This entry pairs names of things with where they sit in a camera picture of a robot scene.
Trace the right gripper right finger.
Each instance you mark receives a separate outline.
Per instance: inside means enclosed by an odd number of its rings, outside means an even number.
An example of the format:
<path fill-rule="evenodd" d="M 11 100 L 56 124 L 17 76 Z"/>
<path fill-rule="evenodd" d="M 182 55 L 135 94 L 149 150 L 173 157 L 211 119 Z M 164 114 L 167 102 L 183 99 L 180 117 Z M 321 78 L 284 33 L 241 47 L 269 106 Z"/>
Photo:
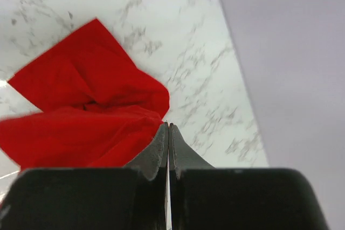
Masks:
<path fill-rule="evenodd" d="M 307 178 L 289 168 L 217 169 L 169 126 L 173 229 L 328 229 Z"/>

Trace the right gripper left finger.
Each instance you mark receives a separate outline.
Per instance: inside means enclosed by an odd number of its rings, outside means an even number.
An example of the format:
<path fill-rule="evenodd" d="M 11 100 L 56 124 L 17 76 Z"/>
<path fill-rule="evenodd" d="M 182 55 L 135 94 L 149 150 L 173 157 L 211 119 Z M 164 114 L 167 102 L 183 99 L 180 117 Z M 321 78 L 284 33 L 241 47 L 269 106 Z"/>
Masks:
<path fill-rule="evenodd" d="M 18 175 L 1 229 L 165 229 L 167 123 L 119 168 L 38 168 Z"/>

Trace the red t-shirt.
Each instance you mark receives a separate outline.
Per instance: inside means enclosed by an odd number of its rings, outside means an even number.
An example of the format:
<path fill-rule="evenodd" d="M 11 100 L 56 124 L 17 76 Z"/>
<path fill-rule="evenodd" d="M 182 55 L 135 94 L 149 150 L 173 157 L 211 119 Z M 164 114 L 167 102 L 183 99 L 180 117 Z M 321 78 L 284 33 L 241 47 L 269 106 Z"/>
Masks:
<path fill-rule="evenodd" d="M 1 149 L 22 170 L 120 167 L 153 140 L 168 90 L 94 19 L 20 69 L 9 85 L 39 112 L 1 120 Z"/>

